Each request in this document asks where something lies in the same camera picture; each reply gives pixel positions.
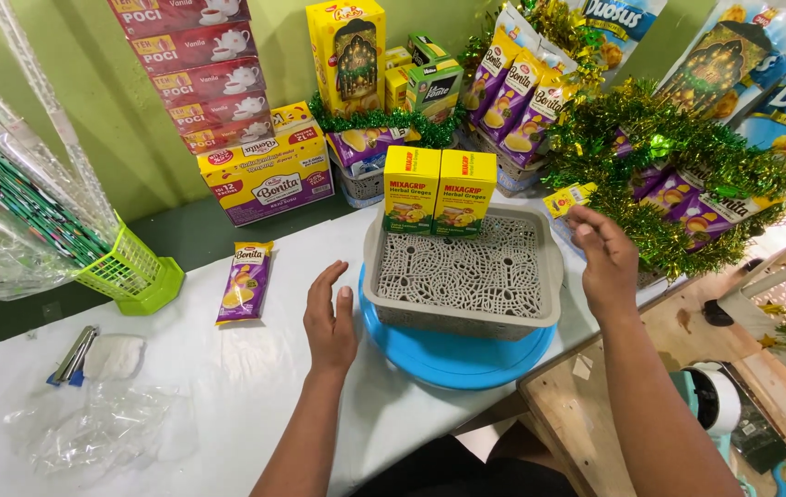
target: blue round tray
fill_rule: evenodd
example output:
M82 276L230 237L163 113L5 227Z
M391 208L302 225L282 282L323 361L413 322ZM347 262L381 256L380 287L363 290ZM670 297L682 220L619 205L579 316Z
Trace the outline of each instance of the blue round tray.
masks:
M365 330L396 367L437 387L485 390L521 378L545 354L558 326L538 328L519 341L502 341L387 325L362 292L364 277L365 265L359 273Z

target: human arm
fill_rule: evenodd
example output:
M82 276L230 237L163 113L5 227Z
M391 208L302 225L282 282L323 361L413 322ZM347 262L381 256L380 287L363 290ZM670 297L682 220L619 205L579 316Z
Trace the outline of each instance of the human arm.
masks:
M596 211L576 206L569 214L586 254L583 287L604 338L614 426L636 494L742 497L644 330L635 303L637 248Z
M252 497L321 497L328 491L337 434L338 404L343 380L356 358L353 333L353 291L337 295L337 318L332 309L332 285L347 263L328 266L307 293L304 330L312 364L295 411L252 490Z

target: white cloth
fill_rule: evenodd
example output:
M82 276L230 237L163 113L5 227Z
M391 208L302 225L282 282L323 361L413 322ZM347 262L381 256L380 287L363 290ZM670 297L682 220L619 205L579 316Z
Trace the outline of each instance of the white cloth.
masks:
M539 199L512 200L495 194L493 200L545 209ZM0 495L248 494L288 423L310 369L301 323L310 283L321 269L342 259L350 262L350 269L333 290L343 285L356 288L365 230L375 215L373 208L362 209L277 240L260 322L214 325L229 276L227 257L188 272L178 299L152 316L124 317L111 302L0 342ZM538 365L598 331L581 284L585 264L563 241L557 242L566 266L562 319ZM639 303L665 288L663 284L642 291ZM70 488L34 475L27 461L14 454L3 416L21 409L30 395L52 388L44 383L46 376L88 324L98 324L103 333L132 333L147 340L137 383L188 388L199 431L193 456L144 469L132 467L92 487ZM364 334L361 320L356 326L356 332ZM390 370L363 336L343 389L329 495L343 495L515 389L515 383L484 392L429 387ZM61 387L57 394L77 397L82 392ZM71 403L82 406L83 400Z
M100 334L92 340L83 361L83 376L93 381L125 379L141 361L144 339L134 335Z

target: green box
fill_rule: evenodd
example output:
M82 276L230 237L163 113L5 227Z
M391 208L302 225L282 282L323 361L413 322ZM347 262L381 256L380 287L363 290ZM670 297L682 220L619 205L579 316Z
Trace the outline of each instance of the green box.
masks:
M412 67L408 71L405 107L424 114L433 123L441 123L449 115L464 81L464 68L456 60Z
M451 54L434 42L426 31L417 31L408 35L408 53L411 62L420 65L433 65L453 58Z

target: green pen holder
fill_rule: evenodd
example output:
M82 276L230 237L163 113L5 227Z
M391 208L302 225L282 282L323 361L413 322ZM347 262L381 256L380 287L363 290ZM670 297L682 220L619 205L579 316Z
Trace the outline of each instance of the green pen holder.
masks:
M147 316L176 297L184 271L172 257L158 257L122 220L111 252L85 267L77 280L114 299L124 316Z

